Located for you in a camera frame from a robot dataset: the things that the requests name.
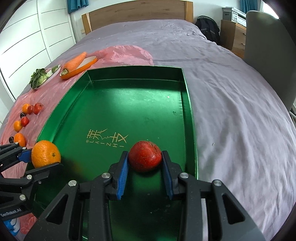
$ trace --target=window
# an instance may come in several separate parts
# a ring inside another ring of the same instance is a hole
[[[262,6],[262,12],[268,13],[268,14],[274,16],[274,17],[277,18],[277,19],[279,18],[279,17],[276,15],[276,13],[272,10],[272,8],[269,7],[269,5],[267,5],[267,4],[266,4],[265,2],[263,2],[263,1],[262,1],[262,4],[263,4],[263,6]]]

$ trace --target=white wardrobe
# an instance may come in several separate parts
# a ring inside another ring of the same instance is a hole
[[[0,33],[0,123],[11,107],[7,98],[14,101],[36,69],[75,43],[66,0],[27,0],[13,14]]]

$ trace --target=teal curtain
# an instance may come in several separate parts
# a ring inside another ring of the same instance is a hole
[[[240,10],[244,13],[247,11],[255,10],[258,11],[258,2],[257,0],[239,0],[240,1]]]
[[[68,13],[72,13],[79,8],[89,5],[89,0],[67,0]]]

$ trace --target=dark cherry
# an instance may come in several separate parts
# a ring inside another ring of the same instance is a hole
[[[14,138],[13,137],[9,137],[9,143],[14,143]]]
[[[26,116],[26,114],[25,114],[24,112],[22,112],[22,113],[20,114],[20,118],[23,118],[24,116]]]

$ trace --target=printed logo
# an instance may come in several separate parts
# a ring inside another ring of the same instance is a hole
[[[114,135],[108,136],[107,130],[92,130],[90,129],[86,136],[86,143],[96,143],[112,147],[124,147],[128,135],[122,135],[115,132]]]
[[[18,212],[21,212],[22,210],[20,208],[16,209],[16,210],[13,210],[13,211],[9,211],[9,212],[5,212],[5,213],[0,213],[0,216],[1,217],[6,217],[6,216],[9,216],[9,215],[12,215],[12,214],[16,214]]]

